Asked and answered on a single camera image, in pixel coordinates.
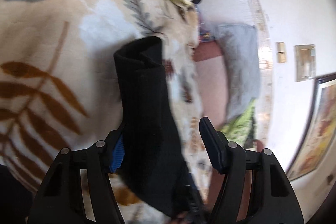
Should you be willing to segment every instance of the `framed painting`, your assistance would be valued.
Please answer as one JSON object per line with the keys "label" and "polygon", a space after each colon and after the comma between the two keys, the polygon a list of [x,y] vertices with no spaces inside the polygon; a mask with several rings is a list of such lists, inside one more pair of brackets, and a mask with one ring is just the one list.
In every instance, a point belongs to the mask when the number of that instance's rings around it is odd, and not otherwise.
{"label": "framed painting", "polygon": [[313,104],[305,135],[290,169],[288,179],[295,180],[315,170],[335,135],[336,74],[315,79]]}

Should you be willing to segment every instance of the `lime green cloth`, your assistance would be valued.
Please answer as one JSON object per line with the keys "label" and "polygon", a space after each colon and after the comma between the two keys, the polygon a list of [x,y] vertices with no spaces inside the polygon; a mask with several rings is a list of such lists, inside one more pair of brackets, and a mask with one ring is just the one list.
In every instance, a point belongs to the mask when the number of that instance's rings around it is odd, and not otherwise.
{"label": "lime green cloth", "polygon": [[219,131],[223,132],[229,141],[236,142],[243,146],[253,126],[255,99],[251,100],[247,109],[230,123],[224,125]]}

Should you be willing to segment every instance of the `gray pillow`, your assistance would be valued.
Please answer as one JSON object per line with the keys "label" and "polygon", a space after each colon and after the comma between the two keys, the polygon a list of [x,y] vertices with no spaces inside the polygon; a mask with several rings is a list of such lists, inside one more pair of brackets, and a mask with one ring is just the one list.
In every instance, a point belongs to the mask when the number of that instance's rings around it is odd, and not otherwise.
{"label": "gray pillow", "polygon": [[229,87],[226,122],[242,114],[260,92],[258,37],[255,26],[225,24],[215,28],[224,54]]}

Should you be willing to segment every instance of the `white wall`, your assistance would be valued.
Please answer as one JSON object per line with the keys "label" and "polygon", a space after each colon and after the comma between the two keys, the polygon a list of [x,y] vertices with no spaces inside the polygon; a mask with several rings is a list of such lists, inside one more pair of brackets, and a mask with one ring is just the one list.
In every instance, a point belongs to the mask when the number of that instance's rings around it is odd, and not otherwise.
{"label": "white wall", "polygon": [[[267,146],[287,169],[305,131],[313,94],[313,80],[295,82],[294,45],[315,44],[316,74],[336,72],[336,0],[260,0],[276,60],[276,42],[284,41],[287,63],[273,63],[273,111]],[[336,143],[318,169],[292,185],[307,221],[319,208],[335,171]]]}

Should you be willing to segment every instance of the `metal screw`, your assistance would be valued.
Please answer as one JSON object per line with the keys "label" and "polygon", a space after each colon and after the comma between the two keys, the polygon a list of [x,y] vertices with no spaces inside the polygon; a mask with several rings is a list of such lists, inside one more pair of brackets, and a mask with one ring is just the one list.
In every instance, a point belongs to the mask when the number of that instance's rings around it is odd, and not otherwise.
{"label": "metal screw", "polygon": [[265,148],[264,149],[264,153],[268,156],[271,156],[272,155],[272,150],[268,149],[268,148]]}
{"label": "metal screw", "polygon": [[105,145],[105,142],[104,141],[97,141],[96,142],[96,146],[97,147],[103,147]]}
{"label": "metal screw", "polygon": [[229,142],[227,145],[229,147],[231,147],[231,148],[236,148],[237,147],[237,143],[236,142]]}
{"label": "metal screw", "polygon": [[62,154],[62,155],[66,155],[66,154],[68,154],[68,153],[69,153],[69,148],[67,148],[67,147],[62,148],[62,150],[61,150],[61,154]]}

